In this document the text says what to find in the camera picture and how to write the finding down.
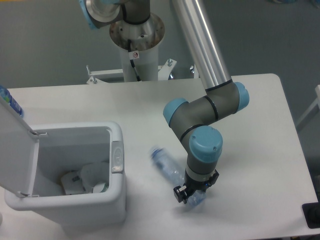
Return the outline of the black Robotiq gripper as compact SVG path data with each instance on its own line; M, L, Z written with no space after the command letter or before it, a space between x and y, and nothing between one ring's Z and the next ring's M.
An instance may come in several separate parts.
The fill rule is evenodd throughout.
M179 203L183 202L186 204L188 202L188 198L196 191L206 192L208 188L212 187L216 183L219 175L220 174L215 169L213 171L213 175L208 180L196 181L186 173L184 176L184 185L178 185L173 188L174 196Z

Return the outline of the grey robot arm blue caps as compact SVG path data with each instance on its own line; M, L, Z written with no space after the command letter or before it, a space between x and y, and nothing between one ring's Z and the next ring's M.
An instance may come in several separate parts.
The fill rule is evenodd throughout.
M245 86L234 82L220 53L201 0L172 2L205 89L205 95L188 102L171 100L163 116L187 152L184 182L173 192L178 202L197 199L213 186L223 138L212 124L244 109L250 101ZM148 0L81 0L82 13L91 29L109 27L120 51L126 82L159 79L158 46L164 38L163 21L151 12Z

